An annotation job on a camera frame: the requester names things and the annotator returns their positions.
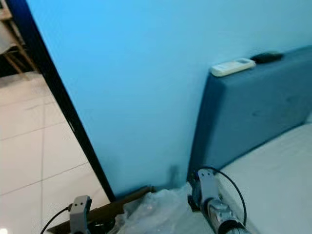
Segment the upholstered headboard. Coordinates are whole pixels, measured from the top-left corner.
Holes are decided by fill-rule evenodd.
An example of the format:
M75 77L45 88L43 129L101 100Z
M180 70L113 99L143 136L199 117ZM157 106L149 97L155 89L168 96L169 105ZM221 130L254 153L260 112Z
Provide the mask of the upholstered headboard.
M190 170L222 168L302 124L312 110L312 46L281 61L223 78L208 77Z

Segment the black cable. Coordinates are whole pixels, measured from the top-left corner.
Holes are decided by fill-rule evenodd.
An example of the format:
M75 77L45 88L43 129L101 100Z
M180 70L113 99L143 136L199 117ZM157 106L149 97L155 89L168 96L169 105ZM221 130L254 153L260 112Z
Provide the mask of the black cable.
M235 182L229 178L224 172L214 168L214 167L208 167L208 166L204 166L204 167L200 167L198 170L200 169L210 169L210 170L213 170L217 173L220 173L221 175L223 175L224 177L226 177L232 184L233 186L235 187L236 191L238 192L238 195L242 201L242 204L243 204L243 209L244 209L244 221L243 221L243 224L244 226L246 226L246 222L247 222L247 210L246 210L246 204L245 204L245 201L244 201L244 198L243 198L243 195L242 193L240 192L239 188L237 187L237 185L235 184Z
M57 212L50 220L49 222L47 222L47 224L44 226L44 228L42 229L42 231L40 232L40 234L43 234L44 231L47 229L47 227L49 226L49 224L57 217L59 216L61 213L63 213L64 211L68 211L70 210L72 204L70 204L68 207L64 208L63 210Z

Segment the white floor tile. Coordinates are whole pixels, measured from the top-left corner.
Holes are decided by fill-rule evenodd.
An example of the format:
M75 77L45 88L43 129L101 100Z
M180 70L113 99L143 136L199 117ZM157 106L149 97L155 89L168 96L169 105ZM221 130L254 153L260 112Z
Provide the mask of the white floor tile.
M43 181L43 223L72 203L75 197L89 195L91 209L109 203L89 163ZM51 227L69 219L68 212L61 214Z
M43 127L43 99L0 107L0 138L13 137Z
M59 105L56 102L48 102L44 105L44 126L48 127L66 121Z
M0 141L0 193L41 180L42 129Z
M40 233L40 182L0 196L0 229L8 234Z
M49 95L51 92L41 74L28 72L29 80L13 75L0 78L0 106Z
M50 103L56 102L52 94L45 96L43 99L44 99L44 104L50 104Z
M44 129L43 178L87 162L67 122Z

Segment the transparent plastic bag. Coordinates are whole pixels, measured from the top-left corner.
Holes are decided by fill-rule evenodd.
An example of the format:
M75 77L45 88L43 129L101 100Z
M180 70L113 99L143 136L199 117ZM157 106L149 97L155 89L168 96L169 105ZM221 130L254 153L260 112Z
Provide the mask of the transparent plastic bag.
M213 234L204 216L193 213L187 195L189 184L174 190L148 193L124 205L109 234Z
M173 234L176 222L187 207L185 185L176 190L148 193L135 210L133 202L124 205L124 214L117 215L116 225L110 234Z

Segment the black door frame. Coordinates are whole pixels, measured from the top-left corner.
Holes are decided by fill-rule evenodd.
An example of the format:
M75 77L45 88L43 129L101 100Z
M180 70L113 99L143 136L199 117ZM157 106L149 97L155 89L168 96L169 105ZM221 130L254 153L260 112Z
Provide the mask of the black door frame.
M55 65L51 60L26 0L6 0L6 2L13 15L15 24L17 25L20 34L27 45L28 53L42 73L47 85L61 108L67 122L71 126L95 174L97 175L97 178L101 183L108 199L111 202L115 201L116 198L112 188L109 185L104 170L101 167L98 157L83 128L74 105L66 92Z

